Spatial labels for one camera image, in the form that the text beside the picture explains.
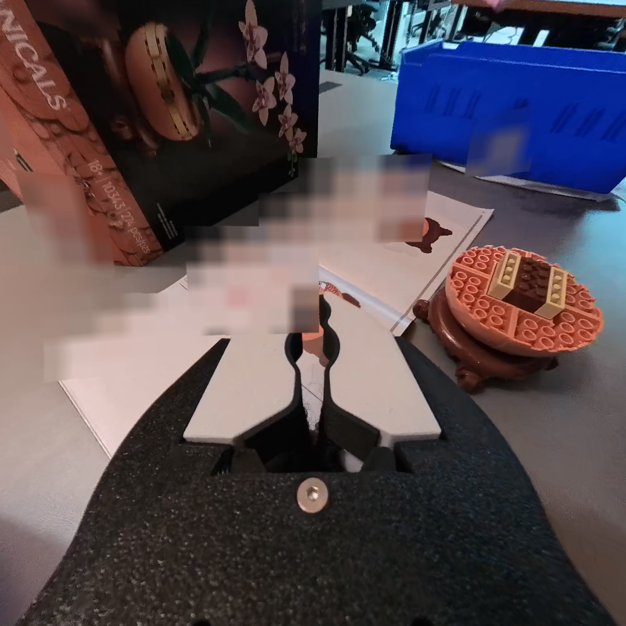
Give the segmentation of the grey desk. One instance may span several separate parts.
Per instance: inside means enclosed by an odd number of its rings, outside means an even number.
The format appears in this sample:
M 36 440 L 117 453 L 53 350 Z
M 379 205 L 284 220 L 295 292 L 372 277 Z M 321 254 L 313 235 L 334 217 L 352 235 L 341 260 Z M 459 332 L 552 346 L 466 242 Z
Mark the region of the grey desk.
M 494 209 L 478 244 L 566 266 L 605 331 L 556 369 L 470 396 L 429 330 L 411 366 L 444 437 L 407 472 L 214 474 L 178 444 L 216 357 L 125 295 L 184 274 L 63 263 L 1 213 L 2 625 L 624 625 L 625 204 L 506 188 L 434 165 L 444 201 Z

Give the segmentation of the dark building set box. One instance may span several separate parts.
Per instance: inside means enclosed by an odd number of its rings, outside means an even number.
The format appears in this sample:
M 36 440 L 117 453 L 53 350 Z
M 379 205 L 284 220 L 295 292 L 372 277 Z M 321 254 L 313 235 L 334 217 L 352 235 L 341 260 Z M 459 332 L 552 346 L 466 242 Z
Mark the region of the dark building set box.
M 321 1 L 2 1 L 1 178 L 73 180 L 146 265 L 317 156 L 321 26 Z

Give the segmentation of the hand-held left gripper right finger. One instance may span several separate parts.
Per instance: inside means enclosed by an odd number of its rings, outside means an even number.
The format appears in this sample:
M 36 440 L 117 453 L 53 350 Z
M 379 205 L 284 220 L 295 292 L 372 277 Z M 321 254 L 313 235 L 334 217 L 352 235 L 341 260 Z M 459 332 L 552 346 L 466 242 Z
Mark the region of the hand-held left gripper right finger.
M 322 418 L 336 444 L 435 440 L 434 417 L 395 336 L 333 293 L 321 297 L 325 368 Z

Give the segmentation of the wooden office desk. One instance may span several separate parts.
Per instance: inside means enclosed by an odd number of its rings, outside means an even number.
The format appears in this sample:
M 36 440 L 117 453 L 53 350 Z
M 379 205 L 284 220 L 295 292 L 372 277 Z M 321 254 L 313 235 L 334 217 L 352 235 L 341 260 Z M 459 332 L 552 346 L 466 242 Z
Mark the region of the wooden office desk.
M 625 1 L 486 1 L 494 10 L 546 12 L 625 19 Z

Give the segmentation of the blue plastic bin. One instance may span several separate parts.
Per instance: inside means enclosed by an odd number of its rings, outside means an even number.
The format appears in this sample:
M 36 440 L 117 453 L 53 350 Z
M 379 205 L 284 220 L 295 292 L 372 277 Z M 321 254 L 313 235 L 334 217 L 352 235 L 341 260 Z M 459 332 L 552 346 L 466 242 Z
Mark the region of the blue plastic bin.
M 625 53 L 435 41 L 401 53 L 390 147 L 459 166 L 517 131 L 508 175 L 607 194 L 625 178 Z

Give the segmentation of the open building instruction booklet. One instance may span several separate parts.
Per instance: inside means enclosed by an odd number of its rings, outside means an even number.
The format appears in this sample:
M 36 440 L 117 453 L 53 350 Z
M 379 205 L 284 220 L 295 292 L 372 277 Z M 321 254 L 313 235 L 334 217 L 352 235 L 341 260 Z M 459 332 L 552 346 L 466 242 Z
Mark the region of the open building instruction booklet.
M 345 249 L 333 244 L 320 256 L 320 285 L 347 293 L 386 330 L 400 335 L 413 304 L 434 294 L 493 212 L 428 192 L 429 230 L 421 245 L 430 245 L 431 252 L 400 242 Z M 59 385 L 109 457 L 152 403 L 222 339 L 201 333 L 188 300 L 183 277 L 156 294 L 152 307 L 130 313 L 124 333 L 77 340 L 67 349 L 66 376 Z

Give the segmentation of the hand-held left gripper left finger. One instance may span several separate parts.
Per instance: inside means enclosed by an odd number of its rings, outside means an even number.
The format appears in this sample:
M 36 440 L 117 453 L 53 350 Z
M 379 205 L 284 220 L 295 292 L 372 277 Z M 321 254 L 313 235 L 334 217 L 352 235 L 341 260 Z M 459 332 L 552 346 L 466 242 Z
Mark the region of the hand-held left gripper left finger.
M 277 419 L 294 402 L 298 375 L 287 334 L 231 338 L 193 413 L 184 440 L 234 444 Z

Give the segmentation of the tan brick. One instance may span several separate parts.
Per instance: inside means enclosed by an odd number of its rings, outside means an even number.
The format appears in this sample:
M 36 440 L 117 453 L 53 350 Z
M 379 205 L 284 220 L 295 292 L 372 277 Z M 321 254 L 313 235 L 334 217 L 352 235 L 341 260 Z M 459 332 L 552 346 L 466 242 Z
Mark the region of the tan brick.
M 487 293 L 490 297 L 504 301 L 513 291 L 521 259 L 519 253 L 510 250 L 498 261 L 489 283 Z
M 546 295 L 534 314 L 543 319 L 553 320 L 564 311 L 567 300 L 569 273 L 556 265 L 551 266 L 546 287 Z

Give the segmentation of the round orange lego pot build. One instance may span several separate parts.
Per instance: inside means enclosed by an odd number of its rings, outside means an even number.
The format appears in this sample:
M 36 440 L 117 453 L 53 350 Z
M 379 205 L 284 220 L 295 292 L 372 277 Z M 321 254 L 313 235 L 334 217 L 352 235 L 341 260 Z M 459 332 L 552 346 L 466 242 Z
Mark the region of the round orange lego pot build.
M 510 250 L 522 259 L 513 291 L 500 301 L 487 292 L 498 261 Z M 602 332 L 604 315 L 587 287 L 579 284 L 574 275 L 567 271 L 570 277 L 563 312 L 553 320 L 534 314 L 544 301 L 553 265 L 560 267 L 519 248 L 470 248 L 450 268 L 445 282 L 448 305 L 470 335 L 507 354 L 548 357 L 584 348 Z

